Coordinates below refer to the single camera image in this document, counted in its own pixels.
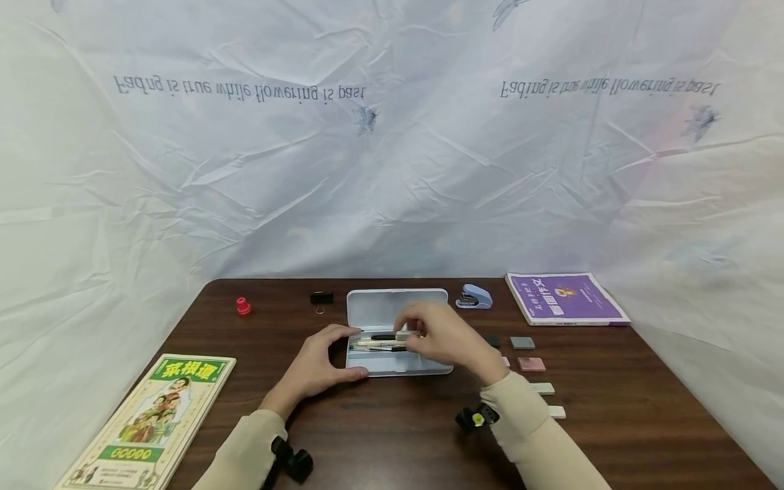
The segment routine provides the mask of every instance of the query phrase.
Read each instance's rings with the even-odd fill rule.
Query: beige sleeve
[[[277,436],[289,436],[277,413],[256,410],[242,417],[193,490],[259,490],[275,461],[270,446]]]
[[[528,490],[610,488],[523,376],[511,372],[481,397],[499,413],[491,430]]]

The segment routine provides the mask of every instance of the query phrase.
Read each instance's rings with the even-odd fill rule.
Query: red cap
[[[250,314],[250,303],[245,298],[237,298],[237,313],[244,317],[247,314]]]

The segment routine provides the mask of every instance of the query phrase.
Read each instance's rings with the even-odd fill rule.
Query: book cover
[[[507,274],[517,305],[530,325],[630,325],[621,307],[590,272]]]
[[[163,489],[235,362],[163,354],[55,490]]]

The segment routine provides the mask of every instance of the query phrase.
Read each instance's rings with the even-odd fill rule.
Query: person's hand
[[[405,346],[428,359],[462,365],[479,377],[485,386],[504,379],[509,369],[501,354],[445,303],[412,303],[397,317],[394,331],[408,324],[422,336],[410,335]]]
[[[333,324],[308,337],[289,370],[264,397],[259,408],[272,410],[286,420],[304,398],[319,394],[338,383],[368,377],[365,368],[338,369],[329,362],[329,346],[338,339],[359,332],[359,328]]]

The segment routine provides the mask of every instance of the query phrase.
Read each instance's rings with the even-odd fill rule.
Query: purple book
[[[630,325],[590,272],[507,274],[506,283],[529,325]]]

